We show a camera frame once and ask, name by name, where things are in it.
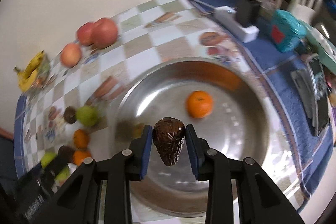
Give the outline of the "lower yellow banana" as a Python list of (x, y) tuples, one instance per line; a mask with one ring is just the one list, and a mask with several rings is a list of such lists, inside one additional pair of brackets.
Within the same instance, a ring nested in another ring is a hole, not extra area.
[(19, 89), (25, 93), (37, 79), (38, 68), (34, 69), (27, 77), (25, 76), (25, 71), (21, 71), (18, 67), (15, 67), (14, 71), (17, 74)]

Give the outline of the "right red apple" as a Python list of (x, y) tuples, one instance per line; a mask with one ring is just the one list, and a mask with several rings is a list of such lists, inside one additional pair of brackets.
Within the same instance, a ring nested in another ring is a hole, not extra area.
[(111, 46), (117, 37), (117, 24), (112, 19), (101, 18), (93, 24), (91, 39), (97, 48), (104, 49)]

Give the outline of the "large dark wrinkled fruit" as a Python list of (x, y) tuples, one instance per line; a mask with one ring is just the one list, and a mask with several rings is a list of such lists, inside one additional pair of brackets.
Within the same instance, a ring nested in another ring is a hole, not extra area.
[(58, 155), (65, 159), (68, 163), (74, 162), (75, 150), (67, 145), (63, 145), (58, 150)]

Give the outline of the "dark wrinkled date fruit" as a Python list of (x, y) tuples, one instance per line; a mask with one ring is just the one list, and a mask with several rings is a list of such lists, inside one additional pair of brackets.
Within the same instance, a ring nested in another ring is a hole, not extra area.
[(179, 119), (165, 117), (157, 121), (153, 128), (153, 143), (166, 166), (178, 162), (185, 140), (185, 125)]

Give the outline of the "black box device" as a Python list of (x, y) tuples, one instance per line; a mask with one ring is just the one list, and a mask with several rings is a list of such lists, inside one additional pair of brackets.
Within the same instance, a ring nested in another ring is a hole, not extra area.
[(236, 22), (242, 27), (247, 28), (255, 25), (261, 3), (258, 0), (238, 0), (236, 7)]

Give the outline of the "left pale red apple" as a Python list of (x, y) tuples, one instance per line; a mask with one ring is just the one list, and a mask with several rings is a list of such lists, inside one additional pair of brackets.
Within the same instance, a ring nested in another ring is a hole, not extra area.
[(74, 67), (81, 59), (81, 49), (76, 43), (67, 44), (60, 55), (60, 61), (65, 67)]

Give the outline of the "round green apple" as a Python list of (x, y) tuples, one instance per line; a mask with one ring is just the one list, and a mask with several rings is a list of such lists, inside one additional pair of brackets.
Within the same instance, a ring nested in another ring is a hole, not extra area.
[[(45, 152), (43, 157), (41, 158), (41, 166), (42, 169), (45, 169), (46, 166), (49, 165), (50, 162), (52, 162), (53, 159), (55, 159), (57, 156), (54, 152)], [(55, 181), (65, 181), (70, 176), (70, 168), (68, 164), (62, 169), (62, 171), (56, 176)]]

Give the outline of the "middle red apple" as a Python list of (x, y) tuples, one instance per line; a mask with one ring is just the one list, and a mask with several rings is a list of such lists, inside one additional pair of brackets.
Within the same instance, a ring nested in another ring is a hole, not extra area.
[(76, 32), (77, 39), (81, 45), (87, 47), (93, 44), (92, 42), (93, 27), (94, 27), (93, 22), (87, 22), (77, 30)]

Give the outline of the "orange tangerine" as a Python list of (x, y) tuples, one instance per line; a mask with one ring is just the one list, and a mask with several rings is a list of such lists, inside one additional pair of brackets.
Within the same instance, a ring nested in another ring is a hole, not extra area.
[(87, 157), (92, 157), (89, 150), (76, 150), (73, 153), (72, 160), (75, 165), (79, 166)]
[(212, 113), (214, 101), (209, 93), (197, 90), (189, 94), (185, 107), (190, 117), (201, 119)]
[(90, 142), (89, 134), (83, 130), (78, 129), (73, 134), (73, 143), (77, 149), (87, 149)]

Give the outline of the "green pear-shaped fruit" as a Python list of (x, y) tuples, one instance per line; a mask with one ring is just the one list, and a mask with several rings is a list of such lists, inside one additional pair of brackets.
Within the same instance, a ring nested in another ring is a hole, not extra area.
[(85, 127), (93, 127), (99, 121), (98, 110), (93, 106), (84, 105), (76, 110), (76, 119)]

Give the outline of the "silver metal plate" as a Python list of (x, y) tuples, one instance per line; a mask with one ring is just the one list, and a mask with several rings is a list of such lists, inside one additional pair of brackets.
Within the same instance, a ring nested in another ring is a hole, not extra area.
[[(202, 90), (214, 101), (212, 113), (197, 119), (185, 103)], [(254, 158), (262, 164), (269, 146), (270, 126), (256, 83), (238, 70), (204, 58), (174, 59), (138, 76), (110, 105), (111, 152), (129, 147), (116, 141), (116, 124), (154, 125), (164, 117), (191, 124), (198, 137), (230, 159)], [(132, 194), (146, 206), (177, 217), (205, 214), (208, 182), (195, 180), (184, 148), (177, 164), (163, 164), (157, 150), (150, 153), (146, 177), (130, 184)]]

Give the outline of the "white rectangular device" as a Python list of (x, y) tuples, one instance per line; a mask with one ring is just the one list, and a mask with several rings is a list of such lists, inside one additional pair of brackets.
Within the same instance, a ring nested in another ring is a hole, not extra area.
[(216, 7), (214, 18), (243, 43), (252, 42), (258, 37), (259, 29), (256, 26), (243, 27), (236, 21), (236, 10), (232, 7)]

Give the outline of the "teal plastic toy box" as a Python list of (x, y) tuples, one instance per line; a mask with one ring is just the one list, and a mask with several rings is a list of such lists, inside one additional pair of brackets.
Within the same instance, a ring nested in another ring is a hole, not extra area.
[(286, 10), (273, 13), (267, 32), (277, 50), (282, 53), (295, 50), (307, 33), (303, 23)]

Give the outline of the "yellow banana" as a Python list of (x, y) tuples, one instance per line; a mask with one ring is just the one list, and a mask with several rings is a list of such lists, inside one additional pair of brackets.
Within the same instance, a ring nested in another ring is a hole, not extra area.
[(24, 77), (27, 79), (30, 77), (32, 72), (37, 69), (37, 67), (41, 64), (45, 56), (44, 51), (38, 52), (29, 62), (29, 64), (26, 66)]
[(25, 71), (21, 71), (18, 67), (15, 67), (14, 71), (17, 74), (19, 89), (25, 93), (37, 79), (38, 68), (34, 69), (27, 77), (25, 76)]

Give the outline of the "checkered patterned tablecloth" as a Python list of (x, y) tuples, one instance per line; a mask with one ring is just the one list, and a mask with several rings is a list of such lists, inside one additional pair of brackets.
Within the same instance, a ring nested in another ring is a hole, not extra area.
[[(132, 9), (123, 11), (121, 15), (116, 15), (115, 20), (118, 24), (126, 21), (127, 19), (152, 10), (155, 7), (162, 6), (164, 4), (172, 4), (173, 1), (179, 1), (180, 4), (186, 8), (182, 9), (185, 13), (185, 21), (190, 21), (197, 17), (187, 19), (187, 15), (191, 16), (191, 12), (199, 10), (198, 13), (210, 11), (210, 6), (236, 6), (237, 0), (152, 0), (150, 2), (143, 3), (135, 6)], [(294, 52), (281, 53), (277, 50), (274, 44), (268, 37), (268, 22), (266, 19), (258, 19), (257, 25), (261, 28), (261, 34), (258, 38), (249, 43), (239, 42), (238, 39), (232, 38), (234, 45), (238, 47), (239, 53), (242, 54), (243, 59), (238, 63), (241, 65), (247, 65), (247, 72), (251, 72), (252, 76), (256, 77), (261, 84), (261, 90), (266, 92), (267, 102), (272, 102), (271, 110), (273, 111), (274, 122), (277, 122), (282, 133), (278, 133), (278, 141), (281, 137), (286, 136), (284, 147), (282, 148), (281, 156), (285, 156), (285, 150), (288, 152), (286, 158), (288, 164), (285, 164), (285, 158), (280, 163), (284, 168), (289, 165), (294, 165), (292, 170), (287, 168), (286, 174), (280, 172), (276, 173), (274, 170), (274, 178), (276, 176), (280, 178), (291, 177), (290, 185), (288, 185), (288, 194), (294, 194), (290, 197), (293, 201), (294, 207), (296, 207), (299, 213), (303, 210), (306, 204), (309, 202), (309, 198), (313, 196), (313, 193), (318, 187), (325, 169), (329, 163), (331, 155), (333, 153), (333, 130), (329, 128), (326, 133), (319, 136), (313, 136), (311, 121), (306, 118), (305, 111), (299, 93), (295, 87), (295, 84), (290, 76), (291, 71), (303, 69), (303, 61), (299, 58), (299, 55)], [(27, 98), (22, 95), (18, 99), (17, 109), (15, 113), (15, 125), (14, 125), (14, 162), (17, 176), (20, 178), (24, 175), (29, 168), (37, 165), (38, 161), (33, 159), (40, 159), (37, 156), (42, 155), (44, 152), (43, 146), (37, 148), (35, 152), (28, 152), (29, 145), (25, 146), (23, 141), (24, 128), (33, 129), (33, 118), (35, 114), (30, 114), (33, 109), (32, 106), (28, 106), (30, 103)]]

